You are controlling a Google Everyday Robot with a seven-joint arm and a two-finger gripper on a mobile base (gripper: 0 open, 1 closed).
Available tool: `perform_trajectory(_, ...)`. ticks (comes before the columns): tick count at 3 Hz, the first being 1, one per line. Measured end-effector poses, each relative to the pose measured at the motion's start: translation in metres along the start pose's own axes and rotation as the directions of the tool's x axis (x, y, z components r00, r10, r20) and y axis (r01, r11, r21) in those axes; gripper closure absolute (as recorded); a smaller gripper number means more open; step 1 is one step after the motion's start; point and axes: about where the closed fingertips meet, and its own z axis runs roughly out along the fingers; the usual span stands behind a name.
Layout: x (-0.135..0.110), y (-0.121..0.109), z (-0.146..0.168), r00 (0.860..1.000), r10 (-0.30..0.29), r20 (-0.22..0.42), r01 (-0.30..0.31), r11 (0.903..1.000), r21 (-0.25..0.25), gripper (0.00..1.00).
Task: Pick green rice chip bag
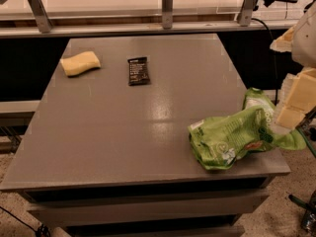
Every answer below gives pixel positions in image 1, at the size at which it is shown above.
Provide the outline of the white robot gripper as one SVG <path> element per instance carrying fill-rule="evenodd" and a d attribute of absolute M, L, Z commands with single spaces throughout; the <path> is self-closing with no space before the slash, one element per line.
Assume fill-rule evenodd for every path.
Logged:
<path fill-rule="evenodd" d="M 296 26 L 274 39 L 270 49 L 291 52 L 292 59 L 304 66 L 297 75 L 287 74 L 282 82 L 274 123 L 294 130 L 305 115 L 316 107 L 316 2 Z"/>

